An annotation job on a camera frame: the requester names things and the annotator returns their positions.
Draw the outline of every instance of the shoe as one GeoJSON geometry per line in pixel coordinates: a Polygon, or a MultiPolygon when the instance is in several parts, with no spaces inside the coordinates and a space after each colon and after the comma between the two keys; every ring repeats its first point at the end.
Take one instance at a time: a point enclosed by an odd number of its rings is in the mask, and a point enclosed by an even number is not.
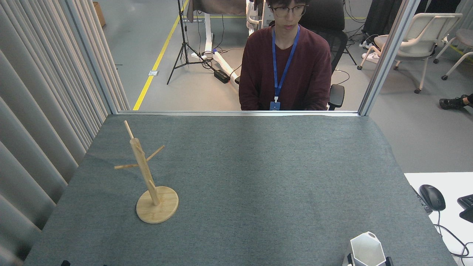
{"type": "Polygon", "coordinates": [[[440,107],[444,110],[460,109],[460,108],[466,106],[466,104],[463,103],[463,98],[440,99],[438,101],[438,103],[440,104],[440,107]]]}
{"type": "Polygon", "coordinates": [[[361,58],[365,58],[366,57],[366,61],[370,61],[370,62],[373,62],[375,64],[378,63],[379,61],[379,56],[376,52],[372,52],[370,53],[368,56],[366,56],[367,53],[364,53],[361,55],[361,58]]]}

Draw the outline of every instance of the id badge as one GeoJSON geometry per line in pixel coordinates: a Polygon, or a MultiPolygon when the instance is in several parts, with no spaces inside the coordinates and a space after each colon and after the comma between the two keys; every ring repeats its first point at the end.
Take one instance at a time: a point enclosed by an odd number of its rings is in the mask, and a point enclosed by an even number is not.
{"type": "Polygon", "coordinates": [[[270,105],[269,105],[269,110],[270,111],[279,111],[279,108],[281,107],[281,103],[280,102],[271,102],[270,105]]]}

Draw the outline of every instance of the white chair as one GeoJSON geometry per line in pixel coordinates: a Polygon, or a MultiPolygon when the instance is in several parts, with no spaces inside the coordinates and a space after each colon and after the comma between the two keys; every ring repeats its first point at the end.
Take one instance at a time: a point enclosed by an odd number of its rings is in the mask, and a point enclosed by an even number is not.
{"type": "MultiPolygon", "coordinates": [[[[450,44],[454,41],[454,40],[457,40],[459,41],[461,44],[465,45],[466,47],[468,48],[473,48],[473,30],[470,30],[470,29],[459,29],[456,31],[456,36],[454,38],[452,38],[446,45],[445,47],[442,49],[442,51],[440,51],[438,53],[438,55],[435,57],[434,59],[434,63],[438,63],[438,58],[443,54],[443,52],[445,52],[445,50],[450,46],[450,44]]],[[[457,62],[456,64],[445,74],[442,76],[442,80],[447,80],[448,79],[448,76],[453,72],[453,70],[455,70],[455,68],[461,63],[463,62],[463,60],[465,60],[465,58],[467,58],[468,56],[472,55],[473,52],[469,52],[469,53],[465,53],[457,62]]]]}
{"type": "MultiPolygon", "coordinates": [[[[424,70],[420,80],[419,88],[415,93],[420,93],[424,84],[425,72],[427,70],[427,59],[434,52],[435,45],[440,43],[447,36],[450,30],[458,23],[462,14],[457,13],[419,13],[412,18],[411,25],[407,30],[405,37],[399,47],[395,60],[397,61],[394,70],[397,70],[402,61],[424,60],[424,70]]],[[[368,49],[367,55],[374,51],[381,56],[388,35],[382,35],[375,38],[375,44],[381,47],[378,50],[373,45],[368,49]]],[[[358,70],[363,68],[366,60],[363,58],[358,70]]]]}

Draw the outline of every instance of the keyboard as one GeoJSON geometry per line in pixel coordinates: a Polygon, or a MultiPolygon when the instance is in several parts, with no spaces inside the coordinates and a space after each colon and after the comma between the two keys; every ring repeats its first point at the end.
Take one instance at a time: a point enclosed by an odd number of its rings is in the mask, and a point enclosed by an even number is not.
{"type": "Polygon", "coordinates": [[[473,207],[473,194],[458,198],[456,201],[464,210],[471,208],[473,207]]]}

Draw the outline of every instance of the black computer mouse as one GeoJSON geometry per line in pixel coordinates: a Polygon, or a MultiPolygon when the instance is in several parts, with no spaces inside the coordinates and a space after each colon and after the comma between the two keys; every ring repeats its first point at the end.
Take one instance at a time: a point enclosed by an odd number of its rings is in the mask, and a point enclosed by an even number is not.
{"type": "Polygon", "coordinates": [[[425,203],[434,211],[445,209],[445,200],[442,193],[431,185],[421,185],[419,192],[424,198],[425,203]]]}

